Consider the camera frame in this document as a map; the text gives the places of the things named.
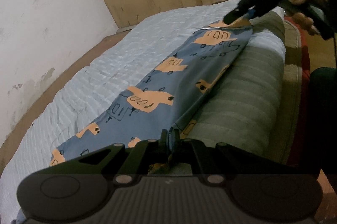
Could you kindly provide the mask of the person's right hand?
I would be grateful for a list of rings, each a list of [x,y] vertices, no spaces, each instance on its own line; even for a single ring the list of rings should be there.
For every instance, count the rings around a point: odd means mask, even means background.
[[[290,2],[295,5],[302,5],[307,1],[317,7],[320,7],[320,5],[325,3],[325,0],[290,0]],[[309,35],[320,35],[312,18],[305,16],[303,13],[294,13],[292,11],[286,11],[286,14]]]

